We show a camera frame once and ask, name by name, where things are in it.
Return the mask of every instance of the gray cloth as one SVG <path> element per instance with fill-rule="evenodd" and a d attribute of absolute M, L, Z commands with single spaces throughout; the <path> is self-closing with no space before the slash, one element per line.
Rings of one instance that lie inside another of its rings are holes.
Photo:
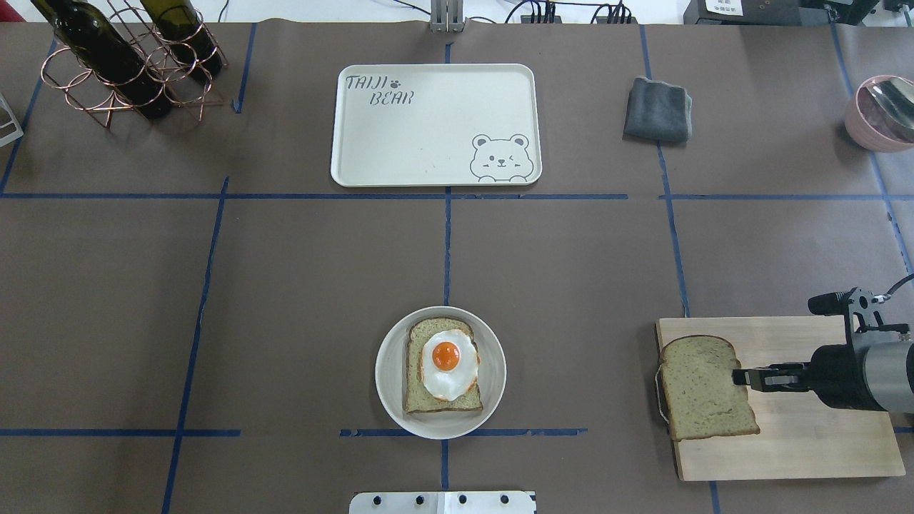
<path fill-rule="evenodd" d="M 629 92 L 625 133 L 670 143 L 688 141 L 692 136 L 692 97 L 681 86 L 636 77 Z"/>

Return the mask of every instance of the wooden cutting board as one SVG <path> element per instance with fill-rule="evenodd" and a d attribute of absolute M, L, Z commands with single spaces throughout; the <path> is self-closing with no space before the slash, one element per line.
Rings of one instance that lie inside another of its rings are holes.
<path fill-rule="evenodd" d="M 673 318 L 657 322 L 663 348 L 693 335 L 723 337 L 743 368 L 808 361 L 822 345 L 845 342 L 840 316 Z M 898 477 L 905 467 L 885 412 L 832 409 L 813 392 L 749 390 L 756 435 L 673 442 L 679 478 Z"/>

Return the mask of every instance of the egg yolk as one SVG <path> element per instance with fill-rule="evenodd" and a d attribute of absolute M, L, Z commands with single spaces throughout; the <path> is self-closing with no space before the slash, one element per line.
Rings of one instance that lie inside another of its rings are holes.
<path fill-rule="evenodd" d="M 441 371 L 450 371 L 460 362 L 460 350 L 451 341 L 444 341 L 431 351 L 431 361 Z"/>

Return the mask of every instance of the bread slice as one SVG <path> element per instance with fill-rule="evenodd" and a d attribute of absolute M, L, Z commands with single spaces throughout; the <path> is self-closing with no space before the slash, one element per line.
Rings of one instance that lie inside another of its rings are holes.
<path fill-rule="evenodd" d="M 758 434 L 749 394 L 733 385 L 733 345 L 720 337 L 680 337 L 660 354 L 670 435 L 674 441 Z"/>
<path fill-rule="evenodd" d="M 459 328 L 473 340 L 473 330 L 463 321 L 450 317 L 433 317 L 423 319 L 409 330 L 409 343 L 406 347 L 406 394 L 403 395 L 403 409 L 409 413 L 444 412 L 444 411 L 481 411 L 483 401 L 479 396 L 479 384 L 453 402 L 438 400 L 425 389 L 420 376 L 422 348 L 432 336 L 444 330 Z"/>

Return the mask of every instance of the dark green wine bottle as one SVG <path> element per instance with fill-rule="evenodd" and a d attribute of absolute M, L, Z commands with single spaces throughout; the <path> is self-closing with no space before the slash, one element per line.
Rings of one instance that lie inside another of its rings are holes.
<path fill-rule="evenodd" d="M 98 9 L 80 0 L 32 0 L 53 11 L 50 24 L 54 33 L 80 60 L 114 89 L 136 110 L 149 119 L 171 111 L 172 104 L 162 91 L 153 71 Z"/>
<path fill-rule="evenodd" d="M 54 17 L 54 9 L 52 9 L 45 0 L 32 0 L 32 5 L 35 6 L 35 9 L 37 9 L 48 22 Z"/>
<path fill-rule="evenodd" d="M 172 53 L 179 63 L 190 66 L 194 54 L 203 68 L 213 78 L 222 70 L 222 58 L 216 51 L 216 44 L 208 32 L 203 29 L 202 21 L 189 0 L 140 0 L 153 23 L 158 27 L 162 37 L 169 41 L 182 41 L 185 44 L 171 46 Z M 199 68 L 190 72 L 190 76 L 200 82 L 207 81 L 207 74 Z"/>

